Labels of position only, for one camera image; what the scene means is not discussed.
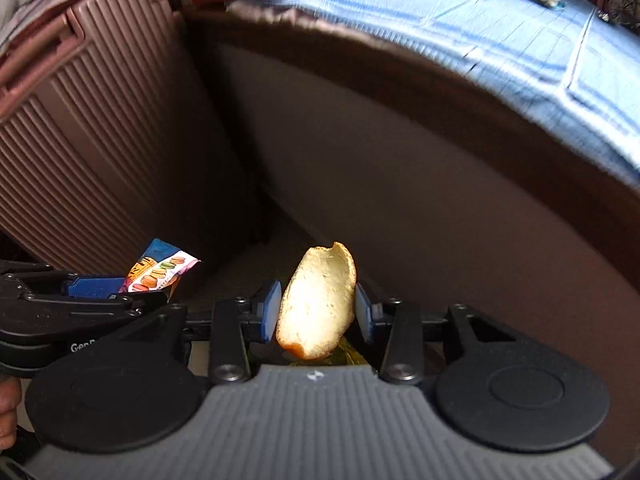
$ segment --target macaron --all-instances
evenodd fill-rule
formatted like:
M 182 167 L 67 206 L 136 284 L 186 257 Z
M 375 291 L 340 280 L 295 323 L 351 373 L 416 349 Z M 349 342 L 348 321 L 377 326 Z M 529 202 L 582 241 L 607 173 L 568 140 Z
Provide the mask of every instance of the macaron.
M 154 269 L 149 274 L 158 280 L 162 280 L 163 278 L 166 277 L 166 270 Z
M 148 274 L 146 276 L 142 276 L 140 283 L 142 283 L 142 285 L 144 286 L 148 286 L 149 288 L 155 288 L 156 286 L 158 286 L 158 280 L 153 276 L 149 276 Z

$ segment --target black round disc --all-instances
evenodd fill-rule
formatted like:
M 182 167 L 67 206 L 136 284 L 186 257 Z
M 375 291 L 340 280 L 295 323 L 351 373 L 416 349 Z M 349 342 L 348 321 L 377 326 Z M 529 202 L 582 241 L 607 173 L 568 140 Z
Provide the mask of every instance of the black round disc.
M 456 430 L 516 452 L 583 442 L 609 409 L 604 383 L 588 368 L 526 343 L 474 348 L 441 373 L 435 399 Z
M 194 375 L 154 345 L 87 347 L 39 373 L 27 391 L 38 438 L 65 449 L 121 452 L 180 428 L 198 409 Z

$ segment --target finger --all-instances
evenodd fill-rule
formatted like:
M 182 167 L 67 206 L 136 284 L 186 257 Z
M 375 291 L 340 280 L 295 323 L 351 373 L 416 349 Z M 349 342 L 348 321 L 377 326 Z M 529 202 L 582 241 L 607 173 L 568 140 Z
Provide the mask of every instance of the finger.
M 8 449 L 15 443 L 15 431 L 18 427 L 18 413 L 0 415 L 0 449 Z
M 9 377 L 0 382 L 0 415 L 18 407 L 22 400 L 20 379 Z

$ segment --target mattress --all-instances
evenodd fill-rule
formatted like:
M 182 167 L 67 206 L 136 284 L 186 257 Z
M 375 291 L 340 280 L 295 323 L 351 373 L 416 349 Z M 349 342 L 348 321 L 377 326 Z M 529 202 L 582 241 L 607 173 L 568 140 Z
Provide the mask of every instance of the mattress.
M 410 49 L 640 190 L 640 38 L 586 0 L 244 0 Z

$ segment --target suitcase shell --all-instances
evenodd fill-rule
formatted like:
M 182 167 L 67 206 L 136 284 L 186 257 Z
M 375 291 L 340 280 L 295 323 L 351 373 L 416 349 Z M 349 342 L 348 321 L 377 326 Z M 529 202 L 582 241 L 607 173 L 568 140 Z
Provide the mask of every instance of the suitcase shell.
M 155 238 L 217 263 L 254 200 L 167 0 L 82 0 L 0 66 L 0 228 L 126 273 Z

